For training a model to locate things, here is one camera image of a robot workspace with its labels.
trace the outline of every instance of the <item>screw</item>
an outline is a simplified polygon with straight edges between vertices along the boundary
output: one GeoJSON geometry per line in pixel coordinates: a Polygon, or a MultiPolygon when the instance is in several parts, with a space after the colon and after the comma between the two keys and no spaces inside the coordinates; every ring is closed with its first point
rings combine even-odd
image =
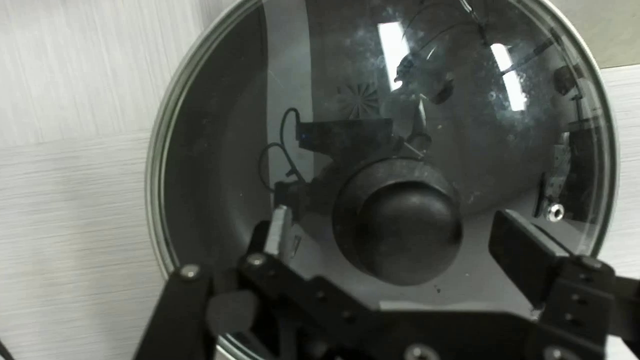
{"type": "Polygon", "coordinates": [[[345,310],[345,312],[342,312],[342,320],[345,320],[345,323],[353,323],[353,320],[355,320],[355,315],[353,315],[351,310],[345,310]]]}
{"type": "Polygon", "coordinates": [[[590,270],[601,270],[603,268],[603,262],[599,258],[593,258],[593,256],[582,256],[580,262],[590,270]]]}
{"type": "Polygon", "coordinates": [[[580,295],[572,295],[572,303],[586,305],[586,301],[580,295]]]}
{"type": "Polygon", "coordinates": [[[582,323],[575,315],[565,315],[565,320],[576,329],[582,326],[582,323]]]}
{"type": "Polygon", "coordinates": [[[195,281],[201,274],[201,267],[196,265],[186,265],[180,268],[182,279],[195,281]]]}
{"type": "Polygon", "coordinates": [[[580,360],[575,352],[559,346],[544,348],[544,360],[580,360]]]}
{"type": "Polygon", "coordinates": [[[593,281],[595,281],[595,279],[588,277],[588,274],[579,274],[579,279],[580,279],[582,283],[593,283],[593,281]]]}
{"type": "Polygon", "coordinates": [[[265,262],[266,262],[266,256],[265,254],[252,254],[252,256],[249,256],[247,258],[247,262],[251,265],[251,267],[265,267],[265,262]]]}
{"type": "Polygon", "coordinates": [[[404,360],[440,360],[440,357],[427,344],[412,344],[407,348],[404,360]]]}
{"type": "Polygon", "coordinates": [[[565,219],[565,206],[562,206],[562,205],[550,205],[550,206],[547,208],[547,221],[550,221],[550,223],[562,223],[562,219],[565,219]]]}

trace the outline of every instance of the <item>white wall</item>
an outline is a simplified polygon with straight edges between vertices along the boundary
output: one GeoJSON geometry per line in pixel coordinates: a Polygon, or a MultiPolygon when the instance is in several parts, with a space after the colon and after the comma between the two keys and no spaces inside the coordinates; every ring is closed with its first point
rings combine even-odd
{"type": "MultiPolygon", "coordinates": [[[[134,352],[162,287],[144,219],[151,127],[228,5],[0,0],[0,338],[21,360],[134,352]]],[[[640,67],[605,78],[623,151],[605,258],[640,277],[640,67]]]]}
{"type": "Polygon", "coordinates": [[[640,62],[639,0],[550,0],[579,28],[605,69],[640,62]]]}

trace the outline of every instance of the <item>curved glass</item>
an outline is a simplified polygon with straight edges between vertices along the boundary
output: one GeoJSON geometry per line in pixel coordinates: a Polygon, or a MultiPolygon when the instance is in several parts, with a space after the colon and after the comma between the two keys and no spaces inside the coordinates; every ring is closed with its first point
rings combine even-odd
{"type": "Polygon", "coordinates": [[[515,211],[570,253],[596,254],[614,134],[588,50],[547,2],[240,2],[178,72],[149,181],[165,268],[234,267],[252,228],[287,205],[305,277],[381,308],[529,315],[489,256],[493,216],[515,211]],[[412,285],[356,265],[337,228],[359,174],[396,161],[385,174],[429,172],[460,221],[446,233],[459,240],[451,262],[412,285]]]}

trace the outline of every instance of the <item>white panel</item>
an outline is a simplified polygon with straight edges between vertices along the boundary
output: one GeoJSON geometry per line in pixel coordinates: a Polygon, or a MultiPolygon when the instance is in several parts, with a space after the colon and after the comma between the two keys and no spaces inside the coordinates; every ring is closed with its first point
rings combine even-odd
{"type": "MultiPolygon", "coordinates": [[[[0,0],[0,340],[21,360],[132,357],[162,287],[144,219],[151,124],[230,5],[0,0]]],[[[640,67],[605,78],[623,156],[605,258],[640,277],[640,67]]]]}

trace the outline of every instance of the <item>cable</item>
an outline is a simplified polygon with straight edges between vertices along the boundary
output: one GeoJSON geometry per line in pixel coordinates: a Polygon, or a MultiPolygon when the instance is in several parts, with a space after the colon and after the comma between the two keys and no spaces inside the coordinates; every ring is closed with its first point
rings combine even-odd
{"type": "Polygon", "coordinates": [[[542,44],[538,44],[537,48],[533,48],[529,55],[522,56],[521,62],[512,64],[508,70],[502,70],[500,76],[504,76],[506,72],[515,72],[521,70],[522,67],[526,67],[529,62],[533,62],[534,59],[542,56],[549,48],[553,48],[555,43],[547,41],[542,44]]]}
{"type": "Polygon", "coordinates": [[[279,148],[279,151],[284,155],[284,158],[287,158],[287,162],[289,162],[289,166],[290,166],[290,172],[293,172],[300,182],[306,184],[300,169],[297,166],[295,158],[293,158],[290,152],[287,151],[287,143],[284,143],[287,121],[290,118],[290,114],[297,116],[297,118],[295,118],[295,121],[297,121],[297,127],[300,124],[300,113],[298,113],[298,109],[289,109],[289,110],[283,114],[283,121],[280,121],[280,132],[279,132],[280,143],[270,143],[270,144],[266,144],[266,146],[261,151],[261,155],[258,155],[258,181],[261,181],[263,188],[268,190],[268,192],[275,192],[275,188],[268,184],[268,181],[266,181],[266,176],[265,176],[265,172],[263,172],[263,162],[265,162],[266,155],[268,155],[273,148],[279,148]]]}
{"type": "Polygon", "coordinates": [[[283,121],[280,121],[280,146],[283,146],[283,155],[284,155],[289,166],[293,169],[293,172],[298,176],[300,182],[306,184],[300,169],[297,166],[297,162],[295,162],[293,156],[289,155],[287,143],[284,143],[284,128],[287,128],[287,121],[289,121],[290,114],[297,116],[297,118],[295,118],[295,121],[297,121],[297,127],[300,124],[300,113],[298,113],[298,109],[289,109],[289,110],[283,114],[283,121]]]}
{"type": "Polygon", "coordinates": [[[478,27],[475,23],[457,23],[440,32],[437,32],[435,37],[431,37],[429,41],[423,41],[416,48],[421,53],[424,53],[429,46],[432,46],[438,38],[451,35],[451,32],[457,32],[457,30],[462,30],[462,28],[471,28],[471,30],[477,30],[478,27]]]}
{"type": "Polygon", "coordinates": [[[280,151],[283,151],[283,146],[280,146],[279,143],[273,143],[273,144],[266,144],[266,146],[261,151],[261,156],[258,156],[258,178],[261,178],[263,188],[268,190],[268,192],[276,192],[276,190],[275,190],[275,188],[268,184],[268,181],[265,178],[263,162],[265,162],[265,156],[268,155],[268,151],[273,151],[273,148],[280,148],[280,151]]]}

